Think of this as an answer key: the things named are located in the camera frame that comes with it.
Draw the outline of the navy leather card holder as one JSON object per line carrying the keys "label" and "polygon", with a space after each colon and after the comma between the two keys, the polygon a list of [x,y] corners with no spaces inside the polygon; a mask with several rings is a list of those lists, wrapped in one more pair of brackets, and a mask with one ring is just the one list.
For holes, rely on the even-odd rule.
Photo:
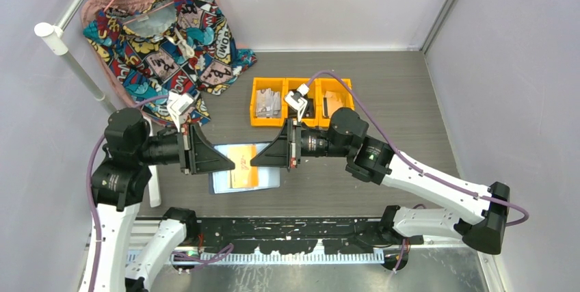
{"label": "navy leather card holder", "polygon": [[235,164],[235,169],[210,174],[210,193],[228,194],[279,188],[281,183],[280,168],[250,165],[250,160],[266,146],[266,142],[215,145],[218,152]]}

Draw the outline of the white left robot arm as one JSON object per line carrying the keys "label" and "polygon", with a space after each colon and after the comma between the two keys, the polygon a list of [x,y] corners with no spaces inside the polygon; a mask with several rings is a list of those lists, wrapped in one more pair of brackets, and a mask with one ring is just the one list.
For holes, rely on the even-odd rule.
{"label": "white left robot arm", "polygon": [[171,207],[157,232],[126,266],[131,232],[153,165],[177,164],[184,174],[232,170],[235,164],[218,152],[198,124],[150,135],[151,126],[136,108],[115,111],[94,150],[105,158],[86,176],[92,234],[80,291],[149,291],[178,245],[200,241],[195,211]]}

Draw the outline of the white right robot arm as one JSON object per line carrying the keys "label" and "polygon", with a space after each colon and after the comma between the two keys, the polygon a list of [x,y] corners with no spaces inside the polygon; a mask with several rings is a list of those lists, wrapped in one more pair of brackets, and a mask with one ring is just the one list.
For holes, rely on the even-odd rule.
{"label": "white right robot arm", "polygon": [[439,205],[438,209],[388,206],[379,227],[387,244],[431,235],[459,239],[486,254],[501,253],[509,213],[506,184],[480,185],[435,170],[371,137],[368,128],[366,121],[346,107],[334,112],[327,129],[288,119],[276,139],[250,163],[290,170],[303,157],[344,158],[346,172],[359,181],[407,191]]}

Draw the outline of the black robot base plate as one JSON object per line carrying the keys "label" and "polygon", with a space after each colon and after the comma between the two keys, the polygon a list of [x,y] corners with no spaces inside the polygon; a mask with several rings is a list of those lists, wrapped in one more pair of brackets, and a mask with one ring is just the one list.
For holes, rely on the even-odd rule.
{"label": "black robot base plate", "polygon": [[404,268],[424,238],[399,238],[377,218],[204,217],[199,233],[174,251],[171,263],[203,265],[354,265]]}

